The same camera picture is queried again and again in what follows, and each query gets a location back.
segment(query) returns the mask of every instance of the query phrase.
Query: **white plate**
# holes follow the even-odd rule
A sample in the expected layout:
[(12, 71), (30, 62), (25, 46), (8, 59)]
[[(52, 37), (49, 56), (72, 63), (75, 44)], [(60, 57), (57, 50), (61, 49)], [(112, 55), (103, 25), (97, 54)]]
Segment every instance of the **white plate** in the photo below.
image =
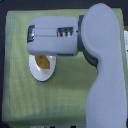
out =
[(37, 66), (35, 61), (35, 56), (29, 56), (29, 67), (32, 75), (35, 79), (39, 81), (48, 80), (53, 74), (56, 66), (56, 57), (55, 56), (47, 56), (47, 59), (50, 61), (50, 69), (41, 69)]

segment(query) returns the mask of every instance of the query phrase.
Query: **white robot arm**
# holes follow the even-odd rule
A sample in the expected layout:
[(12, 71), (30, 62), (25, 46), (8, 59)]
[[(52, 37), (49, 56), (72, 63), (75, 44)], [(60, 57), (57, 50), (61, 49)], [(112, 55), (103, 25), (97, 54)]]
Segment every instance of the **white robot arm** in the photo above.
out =
[[(87, 128), (126, 128), (118, 20), (108, 6), (97, 4), (87, 11), (80, 27), (83, 51), (98, 60), (97, 78), (87, 96)], [(36, 17), (29, 23), (27, 51), (32, 55), (75, 56), (81, 43), (78, 33), (74, 17)]]

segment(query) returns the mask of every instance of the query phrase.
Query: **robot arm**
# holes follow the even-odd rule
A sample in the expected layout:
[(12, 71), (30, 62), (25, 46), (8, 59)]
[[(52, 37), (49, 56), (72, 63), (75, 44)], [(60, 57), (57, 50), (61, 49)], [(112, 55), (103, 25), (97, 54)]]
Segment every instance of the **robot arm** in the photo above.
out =
[[(77, 35), (74, 17), (36, 17), (29, 23), (27, 51), (32, 55), (75, 56), (80, 43)], [(114, 12), (104, 4), (92, 6), (82, 20), (79, 36), (82, 49), (98, 60), (98, 75), (87, 96), (87, 128), (126, 128), (120, 31)]]

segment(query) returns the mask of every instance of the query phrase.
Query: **yellow food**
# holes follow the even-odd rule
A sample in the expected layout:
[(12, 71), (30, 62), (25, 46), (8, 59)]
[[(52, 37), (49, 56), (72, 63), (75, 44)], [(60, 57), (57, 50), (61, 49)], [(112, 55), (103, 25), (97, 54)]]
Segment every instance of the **yellow food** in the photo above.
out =
[(35, 61), (38, 67), (42, 69), (50, 69), (50, 62), (46, 56), (35, 56)]

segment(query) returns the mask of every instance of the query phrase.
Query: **light green cloth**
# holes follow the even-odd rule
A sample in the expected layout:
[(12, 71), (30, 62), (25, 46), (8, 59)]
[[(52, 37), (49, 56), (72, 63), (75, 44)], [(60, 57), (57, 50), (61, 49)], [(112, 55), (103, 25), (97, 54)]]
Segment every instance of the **light green cloth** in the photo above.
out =
[[(85, 12), (85, 9), (8, 12), (3, 122), (10, 126), (85, 125), (86, 97), (96, 79), (96, 68), (87, 62), (83, 53), (79, 53), (77, 57), (57, 57), (52, 77), (46, 82), (39, 82), (30, 72), (29, 54), (26, 50), (28, 22), (31, 18), (46, 15), (79, 18), (79, 15), (84, 15)], [(114, 9), (114, 12), (120, 25), (127, 88), (123, 17), (120, 9)]]

